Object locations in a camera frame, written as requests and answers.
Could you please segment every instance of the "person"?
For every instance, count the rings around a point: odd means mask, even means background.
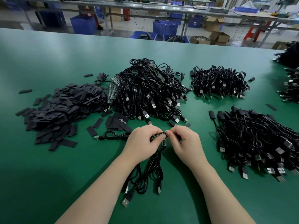
[[[153,155],[165,135],[150,137],[162,130],[153,125],[136,128],[130,134],[122,153],[101,176],[68,208],[56,224],[109,222],[122,186],[140,162]],[[189,167],[200,185],[206,200],[212,224],[254,224],[254,220],[241,206],[207,161],[197,133],[185,126],[166,131],[175,153]]]

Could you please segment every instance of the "person's right hand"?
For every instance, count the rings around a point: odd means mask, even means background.
[[[197,133],[185,126],[175,126],[165,132],[175,153],[191,170],[208,164]],[[181,136],[182,142],[178,140],[175,133]]]

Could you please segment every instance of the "green table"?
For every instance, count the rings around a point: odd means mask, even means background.
[[[190,92],[181,110],[190,128],[200,135],[208,161],[257,223],[298,220],[299,177],[287,171],[286,182],[279,183],[270,174],[259,175],[250,168],[249,180],[227,171],[227,162],[216,149],[215,127],[208,115],[209,110],[217,113],[235,105],[273,114],[283,125],[299,131],[298,104],[283,103],[276,93],[288,79],[284,67],[272,62],[277,51],[13,29],[0,29],[0,47],[0,223],[54,223],[125,144],[92,140],[86,128],[100,115],[93,113],[79,122],[78,134],[72,137],[78,142],[75,148],[61,146],[52,153],[49,144],[33,145],[35,132],[25,132],[23,117],[14,113],[32,107],[35,98],[53,94],[55,88],[95,79],[84,78],[85,74],[105,72],[113,76],[129,67],[130,59],[139,58],[167,63],[175,71],[185,72],[185,86],[190,85],[189,72],[195,65],[204,69],[223,65],[245,71],[247,79],[256,78],[245,92],[246,99],[207,101]],[[33,92],[18,94],[26,89]],[[266,103],[278,110],[274,112]],[[162,130],[170,129],[158,119],[152,121]],[[128,122],[133,129],[144,124]],[[97,132],[104,133],[104,125]],[[152,180],[148,192],[136,194],[127,208],[121,205],[121,194],[110,223],[210,223],[201,189],[170,143],[163,152],[161,167],[161,195],[153,193]]]

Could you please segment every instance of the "factory floor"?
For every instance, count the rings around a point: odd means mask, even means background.
[[[68,8],[77,8],[76,6],[68,6]],[[70,18],[78,15],[77,12],[63,12],[66,26],[63,28],[42,28],[39,24],[39,21],[34,13],[34,11],[28,11],[28,16],[32,22],[34,30],[38,31],[49,31],[49,32],[59,32],[59,33],[74,33]],[[145,11],[136,11],[133,10],[132,14],[144,15]],[[114,37],[130,37],[134,31],[149,31],[152,32],[154,19],[148,18],[132,18],[130,21],[122,21],[116,22],[113,21],[114,28]],[[178,26],[177,34],[180,35],[182,31],[182,26]],[[24,12],[22,11],[11,11],[4,7],[0,8],[0,27],[2,28],[13,28],[13,29],[21,29],[21,30],[30,30],[29,24],[26,21],[26,17]],[[249,40],[247,39],[243,41],[244,36],[248,32],[249,27],[237,27],[237,26],[223,26],[222,31],[230,36],[230,41],[227,43],[229,46],[248,46]],[[211,32],[206,31],[203,28],[188,28],[187,29],[187,37],[191,36],[205,36],[209,37]],[[105,35],[103,31],[98,31],[96,35]],[[256,43],[253,44],[253,47],[257,46],[264,38],[266,33],[261,32]],[[272,33],[267,38],[266,42],[263,44],[262,48],[270,49],[274,45],[276,41],[293,41],[299,39],[298,31],[278,31],[273,30]]]

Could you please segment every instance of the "table leg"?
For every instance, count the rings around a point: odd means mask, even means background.
[[[22,9],[22,10],[23,10],[23,12],[25,13],[25,17],[26,17],[26,20],[27,20],[27,22],[28,22],[30,28],[31,28],[32,30],[34,30],[34,29],[33,29],[33,26],[32,26],[32,23],[31,23],[31,21],[30,21],[28,15],[27,15],[27,12],[26,12],[24,9]]]
[[[261,48],[262,45],[265,43],[267,37],[270,35],[271,31],[274,29],[274,27],[278,26],[281,23],[277,23],[276,21],[274,21],[273,25],[270,27],[270,29],[268,30],[267,34],[265,35],[264,39],[262,40],[262,42],[257,46],[258,48]]]
[[[45,24],[45,22],[44,22],[44,20],[43,20],[43,18],[42,18],[42,15],[40,14],[40,11],[37,10],[37,14],[38,14],[38,16],[39,16],[39,18],[40,18],[40,21],[42,22],[42,27],[43,27],[43,28],[46,28],[46,24]]]
[[[112,23],[112,15],[111,15],[111,8],[109,8],[109,13],[110,13],[111,33],[114,34],[114,31],[113,31],[113,23]]]
[[[187,33],[187,28],[188,28],[189,20],[190,20],[190,15],[188,15],[188,19],[187,19],[187,23],[186,23],[186,28],[185,28],[184,36],[186,36],[186,33]]]
[[[106,8],[105,7],[102,7],[102,13],[105,16],[105,18],[104,18],[105,33],[106,33],[106,36],[109,36],[108,21],[107,21],[107,14],[106,14]]]
[[[250,39],[249,41],[249,44],[248,44],[248,47],[250,47],[253,43],[253,40],[257,34],[257,32],[259,31],[259,29],[261,29],[262,25],[263,25],[264,22],[260,22],[260,24],[256,27],[256,30],[255,30],[255,33],[253,34],[252,38]]]
[[[187,20],[187,14],[185,14],[184,24],[183,24],[183,29],[182,29],[181,36],[183,36],[183,33],[184,33],[184,29],[185,29],[185,25],[186,25],[186,20]]]

